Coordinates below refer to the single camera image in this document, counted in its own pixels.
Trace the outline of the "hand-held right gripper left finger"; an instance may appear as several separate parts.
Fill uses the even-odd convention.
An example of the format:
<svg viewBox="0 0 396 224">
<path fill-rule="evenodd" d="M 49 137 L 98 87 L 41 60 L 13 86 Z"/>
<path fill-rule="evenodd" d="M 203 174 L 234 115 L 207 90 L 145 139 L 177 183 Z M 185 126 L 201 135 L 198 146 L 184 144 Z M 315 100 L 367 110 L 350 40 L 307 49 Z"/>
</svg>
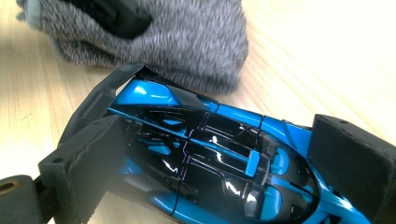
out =
<svg viewBox="0 0 396 224">
<path fill-rule="evenodd" d="M 96 120 L 75 133 L 39 164 L 43 184 L 55 190 L 56 224 L 90 220 L 123 165 L 121 118 Z"/>
</svg>

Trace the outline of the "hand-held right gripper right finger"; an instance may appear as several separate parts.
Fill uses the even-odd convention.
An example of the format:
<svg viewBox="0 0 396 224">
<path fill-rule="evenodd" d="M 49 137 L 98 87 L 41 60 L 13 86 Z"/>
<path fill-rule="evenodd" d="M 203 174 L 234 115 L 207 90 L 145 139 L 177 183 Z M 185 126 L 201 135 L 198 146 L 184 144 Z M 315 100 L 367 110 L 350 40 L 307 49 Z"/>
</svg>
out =
<svg viewBox="0 0 396 224">
<path fill-rule="evenodd" d="M 396 222 L 396 146 L 343 119 L 315 115 L 308 160 L 374 224 Z"/>
</svg>

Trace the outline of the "grey cloth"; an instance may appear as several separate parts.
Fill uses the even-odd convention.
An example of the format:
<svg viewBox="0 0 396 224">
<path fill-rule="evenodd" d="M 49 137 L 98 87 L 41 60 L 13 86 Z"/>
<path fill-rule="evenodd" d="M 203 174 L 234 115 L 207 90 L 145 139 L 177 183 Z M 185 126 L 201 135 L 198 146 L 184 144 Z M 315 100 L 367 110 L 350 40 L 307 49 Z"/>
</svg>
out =
<svg viewBox="0 0 396 224">
<path fill-rule="evenodd" d="M 214 94 L 236 89 L 248 56 L 241 0 L 138 0 L 151 16 L 133 39 L 113 35 L 64 0 L 15 0 L 19 20 L 49 36 L 64 60 L 116 67 L 141 62 L 187 88 Z"/>
</svg>

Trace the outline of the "blue and black toy car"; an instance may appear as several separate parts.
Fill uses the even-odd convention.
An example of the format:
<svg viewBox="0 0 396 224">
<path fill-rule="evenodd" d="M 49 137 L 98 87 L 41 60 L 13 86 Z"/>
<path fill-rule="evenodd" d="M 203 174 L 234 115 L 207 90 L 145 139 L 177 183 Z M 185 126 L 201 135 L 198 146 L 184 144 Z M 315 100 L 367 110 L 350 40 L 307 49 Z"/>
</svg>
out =
<svg viewBox="0 0 396 224">
<path fill-rule="evenodd" d="M 132 199 L 186 224 L 371 224 L 308 161 L 312 130 L 189 91 L 142 63 L 105 78 L 61 137 L 117 115 Z"/>
</svg>

